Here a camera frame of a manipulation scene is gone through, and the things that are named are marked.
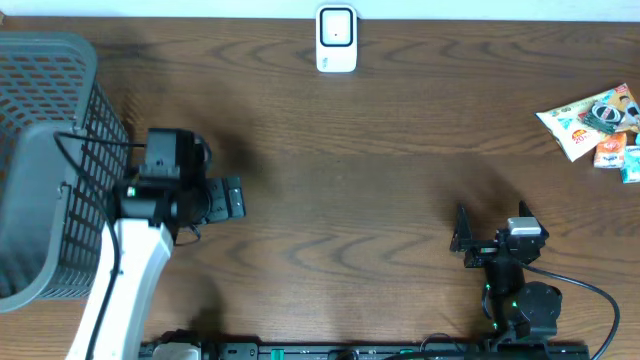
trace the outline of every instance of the laundry basket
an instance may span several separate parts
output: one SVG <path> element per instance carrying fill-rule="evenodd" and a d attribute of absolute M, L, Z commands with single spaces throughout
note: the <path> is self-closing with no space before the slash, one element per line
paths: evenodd
<path fill-rule="evenodd" d="M 77 35 L 0 33 L 0 313 L 35 298 L 82 297 L 93 284 L 104 219 L 53 133 L 128 140 L 96 66 Z M 123 176 L 127 149 L 63 143 L 100 193 Z"/>

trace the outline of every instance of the wood grain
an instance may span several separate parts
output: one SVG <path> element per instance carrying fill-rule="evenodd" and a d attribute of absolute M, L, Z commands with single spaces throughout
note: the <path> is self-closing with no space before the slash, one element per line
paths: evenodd
<path fill-rule="evenodd" d="M 524 199 L 551 233 L 536 265 L 592 282 L 622 311 L 606 358 L 640 353 L 640 187 L 570 163 L 533 115 L 627 82 L 640 25 L 363 21 L 357 70 L 315 69 L 312 21 L 8 18 L 71 31 L 137 140 L 151 126 L 212 143 L 246 219 L 203 229 L 165 269 L 147 338 L 177 327 L 264 341 L 472 336 L 482 271 L 450 254 L 455 206 L 491 236 Z M 528 280 L 539 277 L 527 274 Z M 564 294 L 558 339 L 594 353 L 612 311 Z M 60 358 L 81 301 L 0 315 L 0 359 Z"/>

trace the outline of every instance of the blue snack package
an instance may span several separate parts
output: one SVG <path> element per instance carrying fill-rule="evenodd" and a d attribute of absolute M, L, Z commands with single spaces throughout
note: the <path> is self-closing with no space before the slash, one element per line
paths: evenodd
<path fill-rule="evenodd" d="M 625 184 L 640 182 L 640 146 L 627 146 L 620 174 Z"/>

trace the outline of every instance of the black square outline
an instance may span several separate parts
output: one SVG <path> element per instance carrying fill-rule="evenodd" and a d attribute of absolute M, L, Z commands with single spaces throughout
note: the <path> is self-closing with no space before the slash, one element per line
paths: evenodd
<path fill-rule="evenodd" d="M 340 10 L 340 11 L 348 11 L 349 12 L 349 42 L 347 44 L 332 44 L 332 45 L 327 45 L 324 43 L 323 39 L 322 39 L 322 34 L 324 34 L 324 31 L 322 31 L 322 13 L 324 13 L 326 10 Z M 322 44 L 322 46 L 324 47 L 349 47 L 351 46 L 351 44 L 353 44 L 353 12 L 351 11 L 351 9 L 349 8 L 340 8 L 340 7 L 331 7 L 331 8 L 324 8 L 320 11 L 320 14 L 318 15 L 319 20 L 320 20 L 320 44 Z"/>

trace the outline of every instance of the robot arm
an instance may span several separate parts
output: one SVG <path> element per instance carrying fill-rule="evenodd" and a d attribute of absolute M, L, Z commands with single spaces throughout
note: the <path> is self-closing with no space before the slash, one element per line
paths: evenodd
<path fill-rule="evenodd" d="M 137 359 L 178 229 L 244 217 L 240 180 L 205 177 L 211 154 L 195 134 L 150 129 L 146 148 L 145 163 L 119 180 L 107 201 L 110 221 L 102 232 L 96 278 L 67 359 Z M 109 295 L 116 259 L 110 226 L 120 264 Z"/>

